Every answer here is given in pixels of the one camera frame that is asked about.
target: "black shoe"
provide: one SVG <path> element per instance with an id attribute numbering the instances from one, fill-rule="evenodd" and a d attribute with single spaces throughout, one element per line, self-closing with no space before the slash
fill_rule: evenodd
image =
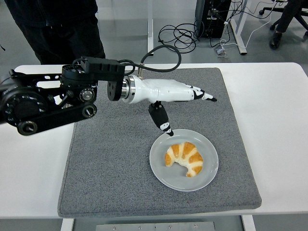
<path id="1" fill-rule="evenodd" d="M 271 40 L 269 41 L 269 46 L 275 50 L 279 47 L 279 44 L 280 44 L 280 40 L 281 40 L 281 37 L 282 37 L 282 33 L 274 33 L 273 34 L 273 37 L 271 38 Z"/>

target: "croissant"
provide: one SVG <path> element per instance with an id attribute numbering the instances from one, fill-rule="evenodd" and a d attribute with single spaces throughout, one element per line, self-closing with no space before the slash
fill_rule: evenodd
<path id="1" fill-rule="evenodd" d="M 166 166 L 172 166 L 174 162 L 187 167 L 187 177 L 198 175 L 203 166 L 203 158 L 198 152 L 196 146 L 189 142 L 173 144 L 167 150 L 165 155 Z"/>

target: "floor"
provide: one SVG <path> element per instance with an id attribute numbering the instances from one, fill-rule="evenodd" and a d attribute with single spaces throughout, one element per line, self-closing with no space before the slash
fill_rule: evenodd
<path id="1" fill-rule="evenodd" d="M 147 53 L 147 2 L 142 0 L 97 0 L 99 12 L 99 28 L 101 40 L 104 45 L 108 59 L 130 59 L 139 63 Z M 253 1 L 250 11 L 254 12 L 257 1 Z M 153 2 L 154 18 L 154 47 L 160 45 L 158 33 L 166 25 L 177 26 L 194 22 L 194 11 L 196 0 L 155 0 Z M 267 4 L 259 4 L 258 11 Z M 250 40 L 253 30 L 259 28 L 269 21 L 279 19 L 280 13 L 273 12 L 271 17 L 257 19 L 252 16 L 247 17 L 242 32 L 242 39 L 247 49 L 246 55 L 240 55 L 236 45 L 224 45 L 225 54 L 217 55 L 211 47 L 208 38 L 201 38 L 196 43 L 196 49 L 190 53 L 182 55 L 182 63 L 255 63 L 255 62 L 295 62 L 302 66 L 308 75 L 308 37 L 304 36 L 305 29 L 293 20 L 282 37 L 281 46 L 277 50 L 269 48 L 269 40 L 272 31 L 269 30 L 270 23 L 255 31 Z M 234 37 L 230 33 L 230 43 L 234 43 Z M 161 34 L 164 41 L 173 39 L 172 33 Z M 223 33 L 222 39 L 228 40 L 227 33 Z M 212 39 L 211 43 L 216 44 L 220 39 Z M 23 64 L 39 64 L 33 51 L 23 37 L 23 34 L 14 23 L 3 0 L 0 0 L 0 45 L 6 51 L 0 49 L 0 75 L 7 74 L 9 69 L 14 69 Z M 145 60 L 146 64 L 176 63 L 177 55 L 167 49 L 161 49 L 153 56 Z M 239 217 L 215 217 L 217 230 L 241 231 L 241 221 Z M 303 231 L 308 230 L 308 215 L 262 215 L 254 216 L 257 231 Z M 61 229 L 60 219 L 20 219 L 20 220 L 0 220 L 0 230 L 45 230 L 59 231 Z M 95 230 L 96 224 L 102 224 L 104 220 L 99 219 L 77 219 L 74 230 Z"/>

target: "computer tower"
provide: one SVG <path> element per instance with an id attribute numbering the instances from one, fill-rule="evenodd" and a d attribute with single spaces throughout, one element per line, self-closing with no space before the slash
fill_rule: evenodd
<path id="1" fill-rule="evenodd" d="M 221 38 L 230 5 L 231 0 L 197 0 L 195 10 L 197 36 Z"/>

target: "metal connector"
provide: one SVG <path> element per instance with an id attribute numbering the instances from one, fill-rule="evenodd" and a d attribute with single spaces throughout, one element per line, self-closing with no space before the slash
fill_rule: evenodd
<path id="1" fill-rule="evenodd" d="M 138 68 L 138 74 L 137 74 L 137 77 L 139 79 L 143 79 L 143 69 L 142 68 Z"/>

